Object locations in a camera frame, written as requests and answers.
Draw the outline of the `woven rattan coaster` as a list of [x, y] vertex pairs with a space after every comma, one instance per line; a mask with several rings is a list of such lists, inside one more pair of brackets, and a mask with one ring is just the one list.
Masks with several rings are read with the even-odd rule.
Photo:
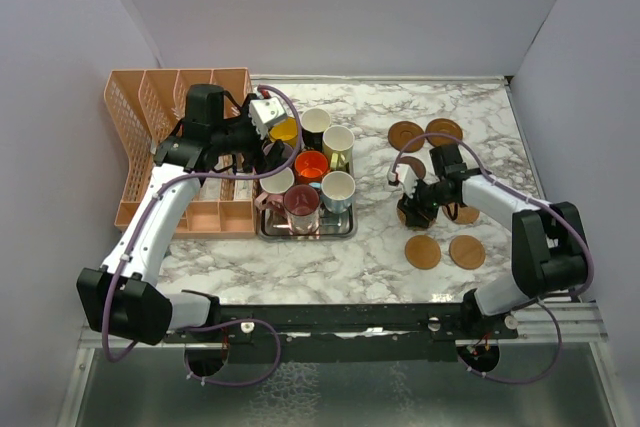
[[458, 225], [473, 224], [480, 216], [478, 209], [459, 203], [447, 204], [442, 207], [442, 211], [449, 220]]
[[396, 212], [400, 222], [407, 228], [427, 230], [434, 225], [435, 219], [428, 217], [407, 200], [400, 199], [396, 205]]

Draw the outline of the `dark walnut coaster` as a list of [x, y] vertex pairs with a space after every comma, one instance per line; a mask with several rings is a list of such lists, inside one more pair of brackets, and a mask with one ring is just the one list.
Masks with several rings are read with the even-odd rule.
[[426, 167], [420, 159], [412, 156], [404, 156], [401, 157], [397, 163], [396, 176], [401, 182], [424, 179], [426, 176]]

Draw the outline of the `light wood round coaster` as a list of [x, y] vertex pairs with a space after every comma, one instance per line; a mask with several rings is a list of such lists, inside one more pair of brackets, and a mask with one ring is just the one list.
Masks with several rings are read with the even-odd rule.
[[436, 240], [427, 235], [415, 235], [405, 244], [407, 261], [420, 270], [435, 268], [441, 260], [441, 249]]

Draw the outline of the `light wood grooved coaster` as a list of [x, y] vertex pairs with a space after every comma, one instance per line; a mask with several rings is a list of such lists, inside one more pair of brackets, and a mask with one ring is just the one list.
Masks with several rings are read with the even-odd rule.
[[449, 256], [458, 267], [465, 270], [475, 270], [484, 264], [486, 252], [483, 244], [477, 238], [460, 235], [451, 240]]

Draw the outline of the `pale yellow mug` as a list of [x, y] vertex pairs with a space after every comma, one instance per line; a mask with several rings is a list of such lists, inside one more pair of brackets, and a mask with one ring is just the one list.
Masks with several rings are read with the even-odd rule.
[[323, 153], [332, 171], [346, 171], [352, 160], [354, 133], [347, 127], [334, 125], [323, 134]]

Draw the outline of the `light blue mug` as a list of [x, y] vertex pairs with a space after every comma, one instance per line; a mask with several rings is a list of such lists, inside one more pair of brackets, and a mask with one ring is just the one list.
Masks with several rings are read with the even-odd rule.
[[341, 214], [352, 206], [355, 190], [355, 180], [350, 174], [330, 172], [321, 182], [322, 202], [329, 212]]

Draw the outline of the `brown ringed wooden coaster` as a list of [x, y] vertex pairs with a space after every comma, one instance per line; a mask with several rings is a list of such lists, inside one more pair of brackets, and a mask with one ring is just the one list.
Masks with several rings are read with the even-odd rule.
[[415, 122], [399, 121], [394, 123], [388, 131], [389, 144], [397, 151], [401, 151], [405, 145], [424, 133], [424, 129]]

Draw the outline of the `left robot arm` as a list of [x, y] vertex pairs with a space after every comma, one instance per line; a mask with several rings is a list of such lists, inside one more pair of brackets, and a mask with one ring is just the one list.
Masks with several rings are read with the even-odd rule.
[[271, 177], [286, 167], [280, 146], [263, 151], [269, 131], [299, 116], [280, 90], [261, 85], [246, 96], [235, 117], [224, 115], [231, 95], [214, 84], [196, 84], [186, 95], [184, 116], [159, 143], [147, 191], [117, 245], [96, 269], [83, 269], [76, 287], [89, 327], [107, 344], [111, 336], [133, 344], [158, 344], [171, 330], [187, 329], [206, 342], [220, 332], [215, 300], [207, 294], [164, 295], [156, 285], [164, 255], [187, 207], [208, 178], [233, 179], [216, 170], [222, 156], [242, 159], [249, 179]]

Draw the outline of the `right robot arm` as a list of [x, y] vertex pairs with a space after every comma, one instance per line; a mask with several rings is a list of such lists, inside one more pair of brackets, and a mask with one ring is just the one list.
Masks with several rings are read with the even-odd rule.
[[439, 208], [456, 204], [479, 210], [511, 232], [510, 272], [464, 294], [459, 325], [467, 336], [481, 338], [515, 309], [590, 285], [593, 259], [574, 204], [527, 196], [483, 166], [468, 167], [457, 144], [432, 148], [430, 158], [437, 177], [431, 184], [399, 160], [387, 172], [388, 183], [403, 190], [398, 208], [407, 226], [426, 228]]

